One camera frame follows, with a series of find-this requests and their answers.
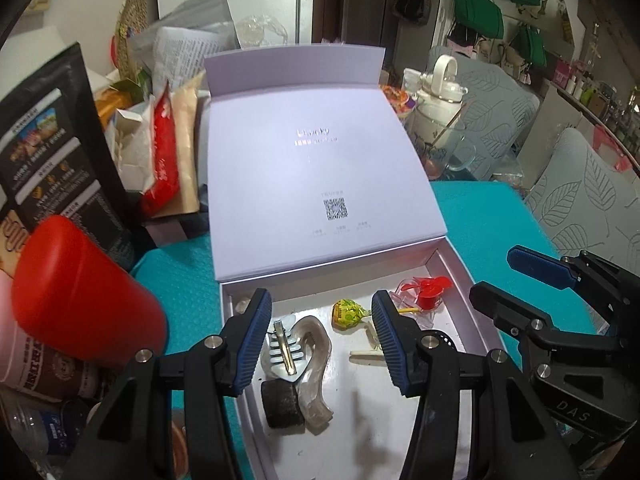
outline red snack bag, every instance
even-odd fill
[[[140,209],[148,218],[155,215],[180,189],[175,147],[175,124],[169,85],[154,109],[153,167],[156,181],[140,199]]]

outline yellow lollipop wrapper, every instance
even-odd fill
[[[339,328],[352,328],[369,313],[353,300],[340,300],[334,304],[332,321]]]

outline open box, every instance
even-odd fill
[[[337,300],[368,309],[379,289],[444,275],[454,286],[443,295],[434,328],[469,353],[502,348],[491,320],[469,303],[471,276],[446,237],[411,142],[377,87],[382,59],[382,49],[311,45],[206,61],[209,217],[223,319],[263,287],[273,316],[316,316],[333,347],[322,395],[334,417],[317,434],[268,427],[258,362],[237,402],[257,479],[400,475],[418,399],[401,396],[384,362],[350,360],[351,350],[370,343],[362,325],[334,330]],[[348,211],[331,208],[335,200]],[[466,476],[470,441],[470,396],[461,395],[457,478]]]

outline gray chair cushion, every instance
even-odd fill
[[[580,131],[562,132],[525,202],[562,256],[585,249],[640,273],[636,190],[593,151]]]
[[[447,54],[458,62],[457,81],[469,89],[463,101],[468,108],[460,118],[465,125],[465,137],[476,146],[476,158],[469,171],[478,180],[488,180],[494,165],[507,152],[524,127],[533,119],[540,100],[520,87],[504,71],[445,46],[434,46],[427,61],[428,72],[433,71],[437,59]],[[468,151],[462,144],[456,155],[464,160]]]

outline qr code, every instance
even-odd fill
[[[343,198],[330,198],[329,200],[325,200],[324,208],[326,209],[326,217],[329,220],[347,218],[347,216],[349,216]]]

